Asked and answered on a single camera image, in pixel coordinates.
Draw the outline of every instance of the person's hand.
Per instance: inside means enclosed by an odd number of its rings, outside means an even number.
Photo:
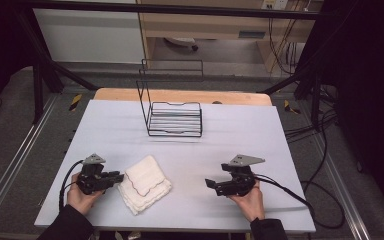
[[[91,195],[84,194],[79,186],[77,186],[77,178],[80,173],[71,176],[70,190],[67,193],[67,204],[79,211],[81,214],[86,215],[93,207],[93,203],[102,195],[104,191],[97,191]]]
[[[245,218],[252,222],[255,218],[263,220],[264,215],[264,206],[263,206],[263,193],[260,190],[260,181],[255,181],[254,187],[251,191],[241,197],[237,195],[229,196],[242,210],[242,213],[245,215]]]

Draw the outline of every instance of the black clamp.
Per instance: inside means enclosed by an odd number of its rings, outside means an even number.
[[[90,195],[93,192],[106,190],[113,187],[114,184],[123,181],[124,174],[119,171],[102,172],[105,160],[96,154],[92,154],[83,161],[82,171],[77,179],[77,185],[80,190]]]
[[[255,185],[254,174],[249,165],[264,161],[262,158],[237,155],[230,163],[221,164],[222,170],[232,175],[232,180],[216,183],[213,180],[205,179],[207,187],[215,189],[217,196],[245,196]]]

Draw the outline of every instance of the white tabletop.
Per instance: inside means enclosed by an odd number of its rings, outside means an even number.
[[[237,154],[264,158],[251,166],[304,197],[275,107],[201,104],[201,138],[161,138],[147,135],[142,108],[134,101],[92,100],[36,219],[49,226],[58,215],[58,195],[69,168],[96,153],[106,159],[104,171],[120,171],[152,155],[172,190],[134,216],[116,187],[107,190],[87,215],[105,229],[248,232],[249,223],[230,199],[206,187],[205,178],[229,181],[222,171]],[[288,233],[314,232],[308,209],[283,190],[263,183],[267,218],[278,218]]]

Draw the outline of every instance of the aluminum rail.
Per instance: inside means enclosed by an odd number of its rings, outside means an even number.
[[[0,179],[0,205],[3,202],[7,192],[9,191],[15,178],[17,177],[18,172],[20,171],[21,167],[23,166],[23,163],[26,160],[26,158],[27,158],[31,148],[33,147],[34,143],[36,142],[36,139],[38,138],[40,132],[42,131],[43,127],[45,126],[46,121],[48,120],[48,118],[49,118],[49,116],[53,110],[53,106],[54,106],[57,98],[58,98],[57,94],[55,94],[49,98],[49,100],[46,103],[45,108],[44,108],[44,114],[40,118],[39,122],[30,128],[29,133],[27,134],[26,138],[24,139],[23,143],[21,144],[20,148],[18,149],[17,153],[15,154],[14,158],[12,159],[12,161],[9,164],[8,168],[6,169],[5,173],[1,177],[1,179]]]
[[[17,0],[17,5],[34,9],[102,11],[102,12],[133,12],[133,13],[165,13],[189,14],[209,16],[231,16],[251,18],[279,18],[300,20],[321,20],[339,17],[336,12],[301,12],[284,10],[200,7],[180,5],[156,4],[129,4],[129,3],[102,3],[102,2],[75,2],[75,1],[44,1],[44,0]]]
[[[299,106],[304,113],[304,117],[308,124],[311,124],[310,121],[310,109],[308,104],[299,102]],[[320,134],[313,136],[316,141],[320,155],[323,155],[324,141]],[[348,221],[348,225],[354,235],[356,240],[370,240],[369,232],[367,231],[366,225],[363,222],[363,219],[360,216],[360,213],[357,210],[357,206],[352,200],[351,194],[348,192],[346,184],[342,179],[338,169],[335,166],[334,160],[329,154],[329,151],[326,153],[326,162],[325,169],[326,173],[332,183],[332,187],[338,197],[339,202],[342,204],[342,207],[345,211],[345,217]]]

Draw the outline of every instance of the gray floor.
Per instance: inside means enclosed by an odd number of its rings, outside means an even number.
[[[215,45],[222,46],[222,51],[215,52]],[[157,42],[156,54],[161,58],[182,56],[191,58],[198,55],[204,60],[208,72],[207,81],[199,85],[179,83],[178,85],[163,86],[164,88],[201,89],[220,91],[255,92],[267,88],[279,81],[262,71],[264,65],[255,55],[256,45],[252,42],[231,42],[220,40],[202,40],[199,42],[198,52],[191,52],[187,48],[171,46],[160,40]],[[114,70],[111,65],[108,70],[102,66],[77,65],[79,75],[85,79],[105,87],[135,87],[138,79],[136,71]],[[71,81],[65,80],[68,86]],[[295,129],[308,125],[303,114],[284,111],[284,100],[291,102],[291,107],[300,108],[307,101],[294,101],[292,95],[295,86],[291,85],[280,93],[272,96],[273,104],[278,107],[279,116],[284,129]],[[0,233],[19,236],[20,239],[34,238],[43,229],[33,226],[40,210],[39,202],[46,197],[59,165],[64,158],[64,151],[70,145],[74,136],[73,130],[78,126],[88,100],[93,92],[87,92],[70,86],[67,91],[57,96],[55,107],[43,128],[35,145],[27,156],[24,165],[15,178],[5,199],[0,205]],[[76,111],[68,111],[75,92],[83,92]],[[16,74],[1,95],[0,107],[0,177],[10,164],[23,138],[27,135],[33,119],[33,90],[32,77],[29,71]],[[327,130],[329,154],[346,182],[358,211],[364,221],[371,239],[384,239],[384,198],[377,188],[373,178],[367,174],[358,173],[356,162],[340,125],[333,125]],[[320,152],[314,138],[306,138],[291,143],[290,150],[297,173],[301,180],[306,180],[314,172],[320,162]],[[324,169],[315,181],[330,192],[333,188]],[[335,203],[326,194],[310,187],[307,199],[314,205],[316,218],[326,224],[335,224],[340,219],[340,213]],[[329,230],[317,226],[313,239],[354,239],[347,223],[339,229]],[[291,239],[307,239],[307,236],[291,236]]]

